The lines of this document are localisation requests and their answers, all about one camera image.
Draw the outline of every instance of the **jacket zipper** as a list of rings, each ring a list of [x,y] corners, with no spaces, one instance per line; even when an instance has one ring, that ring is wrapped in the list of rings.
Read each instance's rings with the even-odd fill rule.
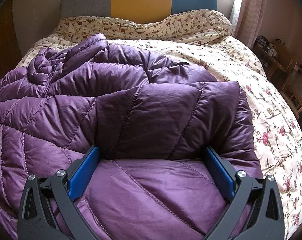
[[[47,92],[48,92],[48,90],[49,90],[49,87],[51,86],[52,77],[53,77],[53,74],[54,74],[54,72],[55,72],[56,66],[57,66],[57,63],[55,63],[55,64],[53,65],[52,71],[51,71],[51,73],[49,74],[48,84],[47,84],[47,86],[46,86],[44,92],[42,93],[42,94],[44,94],[44,98],[45,98],[46,95],[47,95]]]

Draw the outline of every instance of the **floral bedsheet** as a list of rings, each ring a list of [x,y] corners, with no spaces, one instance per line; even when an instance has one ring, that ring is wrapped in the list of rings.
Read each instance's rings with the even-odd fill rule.
[[[44,47],[62,50],[95,33],[103,33],[109,43],[139,46],[202,65],[219,82],[239,82],[252,111],[261,169],[264,175],[275,176],[280,189],[288,239],[302,222],[302,133],[294,114],[267,80],[258,58],[232,37],[231,24],[224,15],[196,10],[143,25],[106,17],[62,19],[51,35],[33,45],[17,67],[27,65]]]

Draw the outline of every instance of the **curtain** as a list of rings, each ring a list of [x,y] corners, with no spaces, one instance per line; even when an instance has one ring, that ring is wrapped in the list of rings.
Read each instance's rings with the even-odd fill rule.
[[[230,17],[233,36],[252,48],[258,36],[267,0],[235,0]]]

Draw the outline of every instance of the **purple puffer jacket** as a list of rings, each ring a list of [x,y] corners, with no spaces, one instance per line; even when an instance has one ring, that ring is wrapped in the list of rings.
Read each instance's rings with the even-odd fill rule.
[[[199,149],[262,178],[253,130],[238,83],[202,66],[102,34],[44,49],[0,80],[0,221],[16,239],[28,175],[52,176],[97,145],[103,160],[76,203],[102,240],[200,240],[226,203]]]

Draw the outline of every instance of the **blue gripper pad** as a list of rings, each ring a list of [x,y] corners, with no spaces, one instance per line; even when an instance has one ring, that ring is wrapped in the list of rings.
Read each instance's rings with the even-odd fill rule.
[[[212,147],[206,147],[203,162],[213,178],[222,197],[232,200],[235,196],[235,168],[227,160],[223,160]]]
[[[89,183],[93,172],[100,162],[100,151],[94,147],[88,155],[83,157],[79,168],[76,170],[69,183],[69,197],[72,201],[83,194],[84,189]]]

